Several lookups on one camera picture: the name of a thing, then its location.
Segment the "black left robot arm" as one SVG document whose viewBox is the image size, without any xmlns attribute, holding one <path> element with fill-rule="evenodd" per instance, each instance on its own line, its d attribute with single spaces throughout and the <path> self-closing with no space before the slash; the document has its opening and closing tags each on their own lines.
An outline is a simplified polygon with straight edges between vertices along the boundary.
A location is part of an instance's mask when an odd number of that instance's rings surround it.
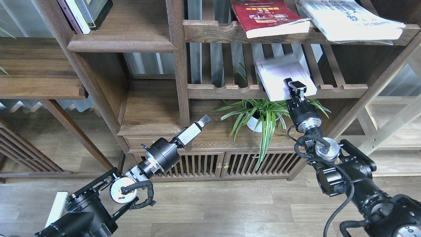
<svg viewBox="0 0 421 237">
<path fill-rule="evenodd" d="M 66 214 L 37 232 L 36 237 L 110 237 L 118 228 L 117 219 L 127 210 L 153 206 L 156 201 L 151 179 L 168 172 L 180 160 L 177 152 L 191 142 L 211 121 L 206 114 L 182 129 L 171 141 L 159 138 L 145 147 L 147 159 L 126 173 L 118 168 L 106 172 L 72 195 L 65 206 Z M 110 187 L 110 196 L 122 207 L 109 214 L 100 200 L 100 192 Z"/>
</svg>

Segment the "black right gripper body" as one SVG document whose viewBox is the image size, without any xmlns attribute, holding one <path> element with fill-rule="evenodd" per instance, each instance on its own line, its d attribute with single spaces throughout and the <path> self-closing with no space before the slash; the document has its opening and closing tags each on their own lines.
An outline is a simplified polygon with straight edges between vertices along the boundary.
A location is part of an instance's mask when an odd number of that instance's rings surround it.
<svg viewBox="0 0 421 237">
<path fill-rule="evenodd" d="M 290 118 L 299 133 L 321 133 L 322 119 L 314 105 L 304 96 L 307 87 L 288 87 L 287 107 Z"/>
</svg>

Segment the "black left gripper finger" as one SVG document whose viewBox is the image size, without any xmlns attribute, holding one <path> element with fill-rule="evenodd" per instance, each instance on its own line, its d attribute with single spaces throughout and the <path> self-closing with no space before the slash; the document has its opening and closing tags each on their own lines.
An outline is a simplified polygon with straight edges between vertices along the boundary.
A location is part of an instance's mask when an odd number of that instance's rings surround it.
<svg viewBox="0 0 421 237">
<path fill-rule="evenodd" d="M 208 114 L 205 114 L 203 117 L 196 121 L 196 125 L 199 129 L 203 129 L 210 122 L 211 118 L 208 116 Z"/>
</svg>

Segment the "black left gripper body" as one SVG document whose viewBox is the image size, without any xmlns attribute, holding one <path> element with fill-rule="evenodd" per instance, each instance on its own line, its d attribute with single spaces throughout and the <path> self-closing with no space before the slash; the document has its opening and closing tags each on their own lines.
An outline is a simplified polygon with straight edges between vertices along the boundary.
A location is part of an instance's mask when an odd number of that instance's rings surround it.
<svg viewBox="0 0 421 237">
<path fill-rule="evenodd" d="M 189 126 L 174 136 L 170 142 L 164 138 L 159 138 L 150 147 L 141 144 L 146 149 L 148 156 L 146 161 L 141 162 L 141 170 L 143 172 L 169 171 L 179 162 L 180 156 L 177 149 L 185 147 L 201 131 L 201 126 Z"/>
</svg>

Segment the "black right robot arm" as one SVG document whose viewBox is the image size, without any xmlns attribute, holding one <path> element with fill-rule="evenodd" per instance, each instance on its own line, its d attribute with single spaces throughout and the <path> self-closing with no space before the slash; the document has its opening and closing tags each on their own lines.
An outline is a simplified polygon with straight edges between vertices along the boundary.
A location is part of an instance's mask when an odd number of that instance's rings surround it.
<svg viewBox="0 0 421 237">
<path fill-rule="evenodd" d="M 322 192 L 330 197 L 346 194 L 346 201 L 326 222 L 323 236 L 334 217 L 350 202 L 363 215 L 362 221 L 341 222 L 339 229 L 349 237 L 348 228 L 364 228 L 371 237 L 419 237 L 421 231 L 420 202 L 407 195 L 389 196 L 372 180 L 377 166 L 374 161 L 347 140 L 339 143 L 322 134 L 322 119 L 316 107 L 307 101 L 307 87 L 290 78 L 287 107 L 293 127 L 304 135 L 294 145 L 298 156 L 307 160 L 316 171 Z"/>
</svg>

